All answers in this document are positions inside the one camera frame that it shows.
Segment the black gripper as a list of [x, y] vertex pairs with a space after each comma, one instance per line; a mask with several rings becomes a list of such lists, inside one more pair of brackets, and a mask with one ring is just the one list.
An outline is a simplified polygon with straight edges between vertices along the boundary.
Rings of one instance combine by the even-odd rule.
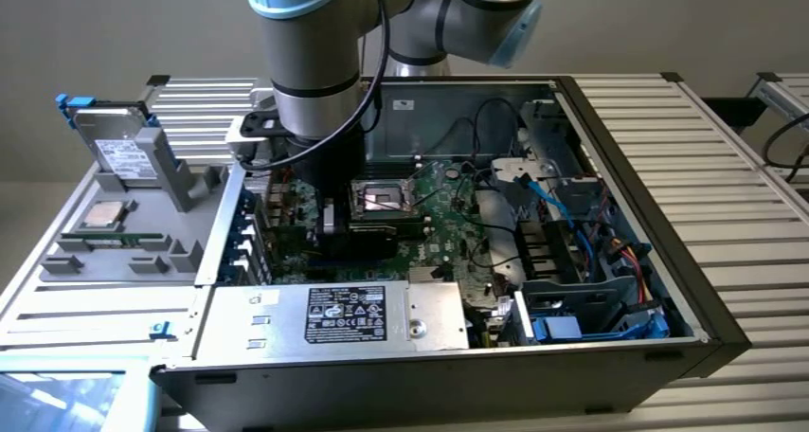
[[320, 237], [346, 233], [350, 182], [366, 166], [364, 132], [348, 132], [293, 165], [296, 176], [316, 189]]

